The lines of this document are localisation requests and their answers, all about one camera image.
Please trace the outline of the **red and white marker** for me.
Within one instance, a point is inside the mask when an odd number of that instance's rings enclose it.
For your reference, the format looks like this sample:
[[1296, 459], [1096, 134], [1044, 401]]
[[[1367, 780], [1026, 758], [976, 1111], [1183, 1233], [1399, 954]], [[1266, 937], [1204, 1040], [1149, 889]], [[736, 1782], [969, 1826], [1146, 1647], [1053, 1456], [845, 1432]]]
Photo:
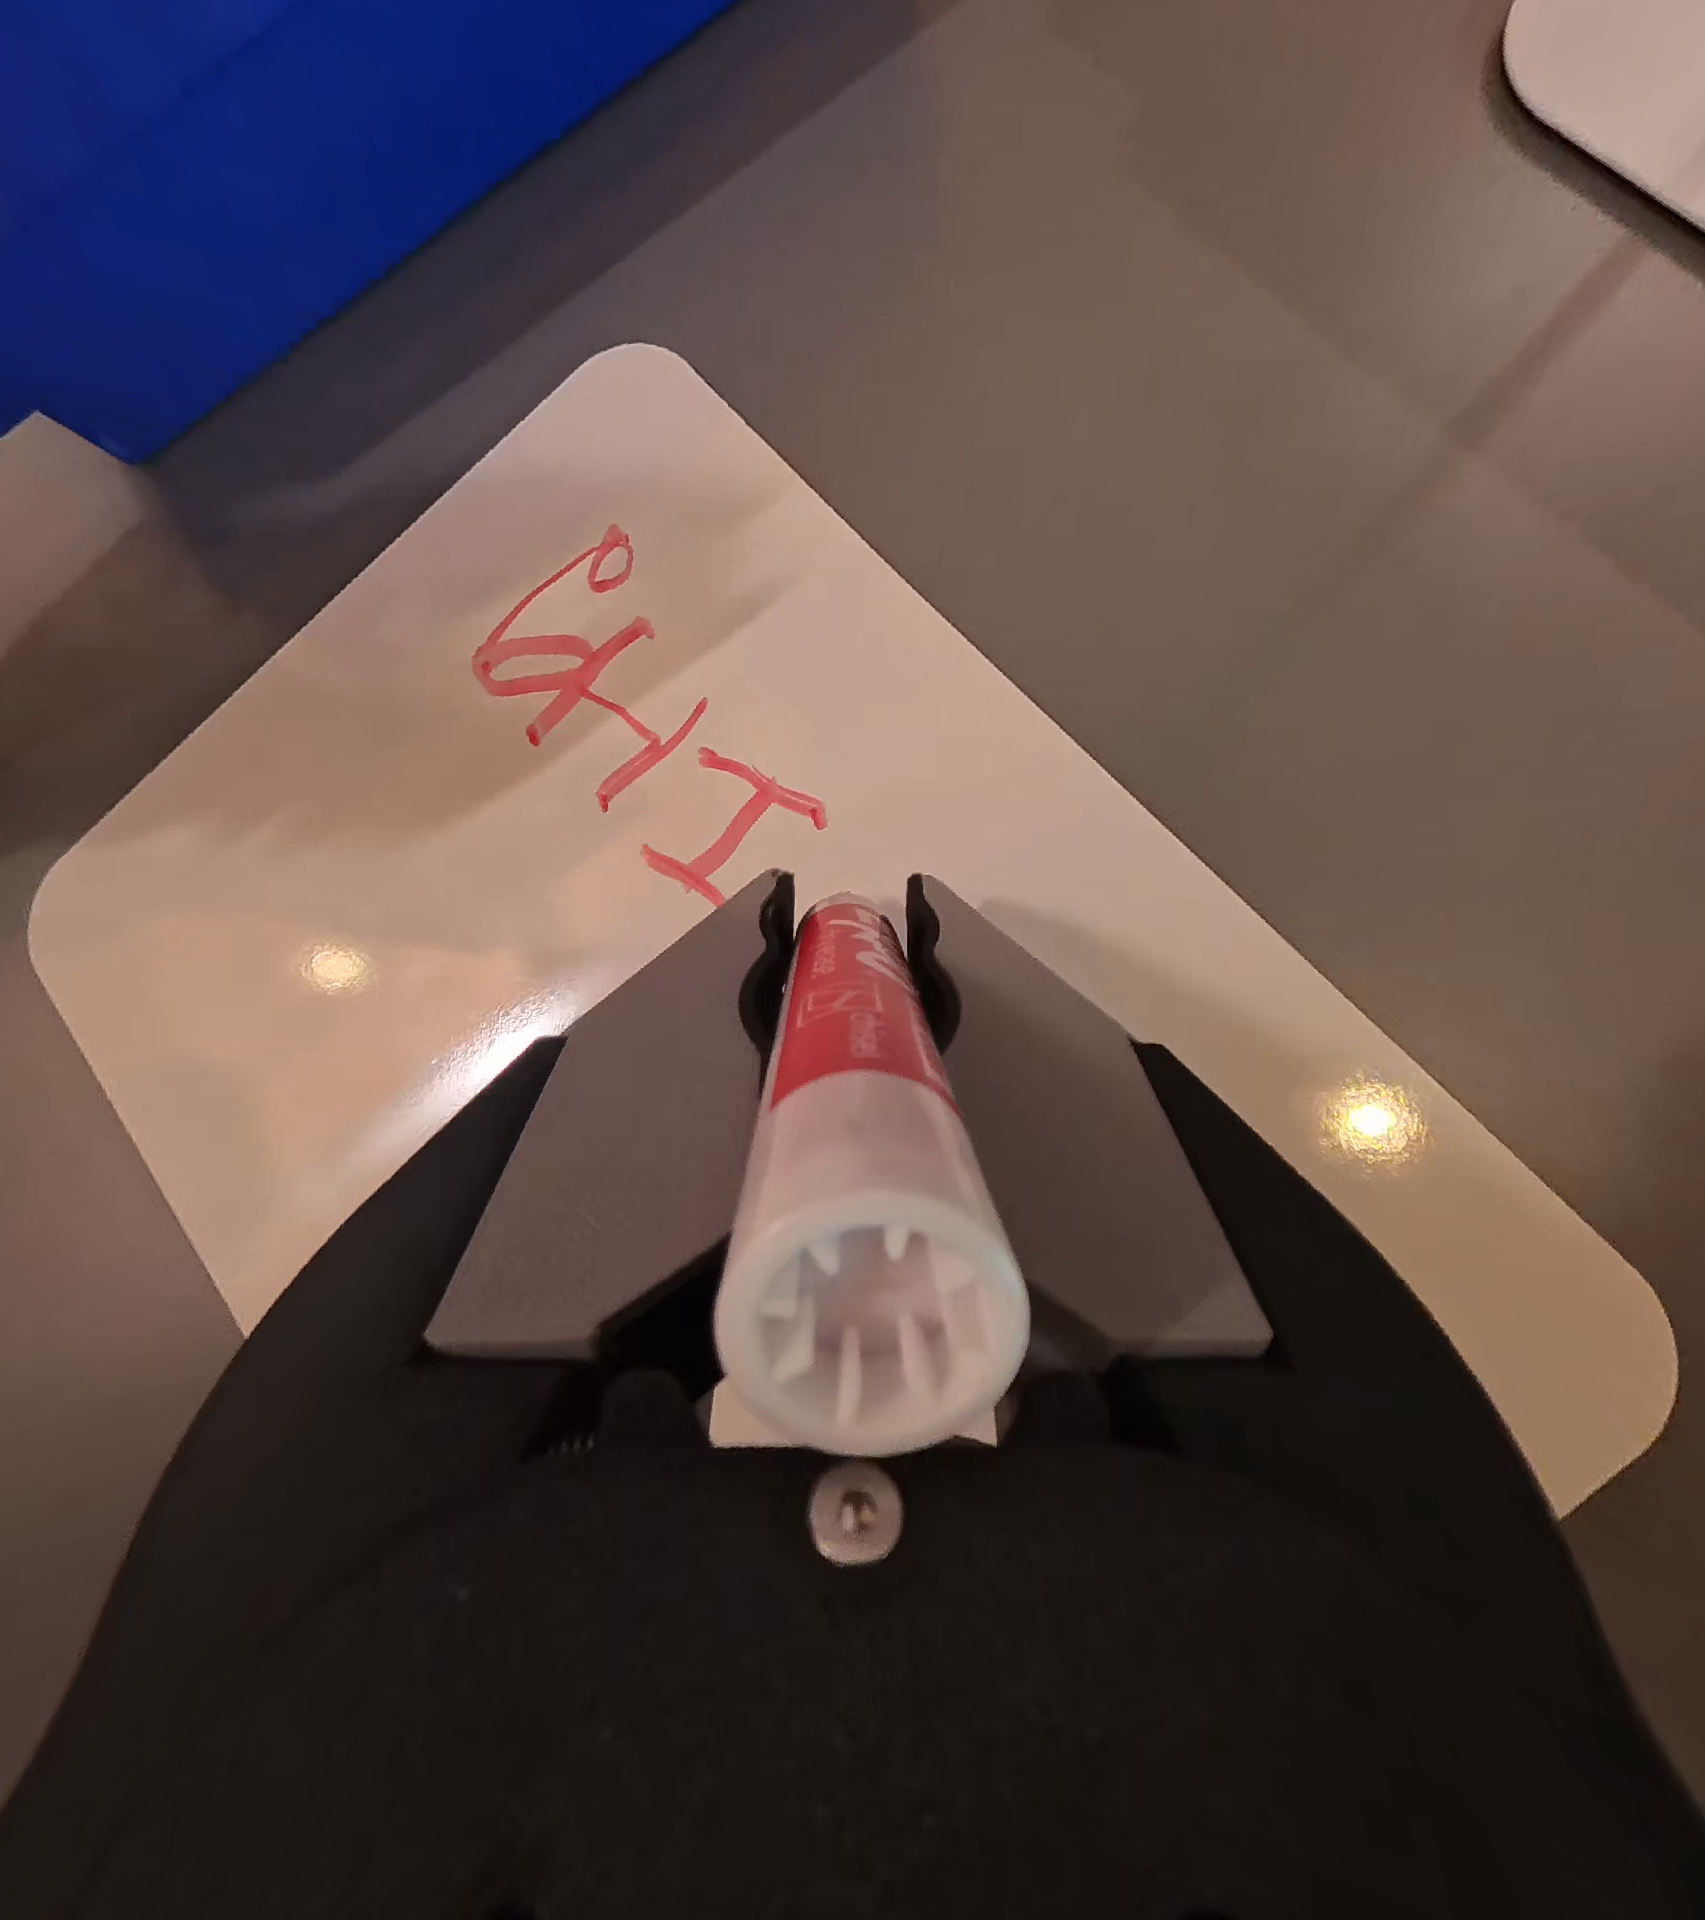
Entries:
[[993, 1440], [1034, 1295], [893, 922], [795, 925], [717, 1291], [736, 1403], [790, 1448], [905, 1456]]

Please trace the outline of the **white whiteboard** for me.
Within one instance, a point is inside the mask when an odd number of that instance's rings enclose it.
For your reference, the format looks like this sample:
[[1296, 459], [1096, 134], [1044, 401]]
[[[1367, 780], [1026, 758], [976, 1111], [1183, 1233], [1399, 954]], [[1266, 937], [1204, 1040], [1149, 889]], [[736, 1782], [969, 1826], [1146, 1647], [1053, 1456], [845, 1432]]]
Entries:
[[1392, 1261], [1555, 1512], [1657, 1291], [657, 344], [593, 356], [39, 889], [31, 969], [245, 1335], [750, 879], [952, 884]]

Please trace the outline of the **blue plastic bin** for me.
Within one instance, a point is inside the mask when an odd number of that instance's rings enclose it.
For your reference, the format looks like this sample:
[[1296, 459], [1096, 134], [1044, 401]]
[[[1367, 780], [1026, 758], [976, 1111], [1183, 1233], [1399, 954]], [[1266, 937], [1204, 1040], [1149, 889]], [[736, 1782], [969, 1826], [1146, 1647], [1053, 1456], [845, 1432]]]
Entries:
[[0, 437], [146, 463], [723, 0], [0, 0]]

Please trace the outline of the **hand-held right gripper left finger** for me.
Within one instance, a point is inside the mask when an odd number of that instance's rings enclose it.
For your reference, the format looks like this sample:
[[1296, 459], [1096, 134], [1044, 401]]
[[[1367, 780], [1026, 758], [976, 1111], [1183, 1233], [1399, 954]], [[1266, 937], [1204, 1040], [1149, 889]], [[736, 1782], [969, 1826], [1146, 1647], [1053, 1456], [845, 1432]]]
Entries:
[[762, 869], [567, 1030], [428, 1343], [599, 1343], [732, 1233], [769, 1049], [750, 996], [790, 932], [795, 884]]

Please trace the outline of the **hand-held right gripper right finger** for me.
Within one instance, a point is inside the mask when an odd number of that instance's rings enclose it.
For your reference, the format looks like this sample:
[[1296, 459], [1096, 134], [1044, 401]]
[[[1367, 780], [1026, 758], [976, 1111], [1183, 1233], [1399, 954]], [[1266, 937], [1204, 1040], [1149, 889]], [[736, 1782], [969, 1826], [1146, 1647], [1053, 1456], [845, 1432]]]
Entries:
[[1129, 1030], [936, 879], [911, 969], [1034, 1295], [1034, 1363], [1257, 1363], [1268, 1315]]

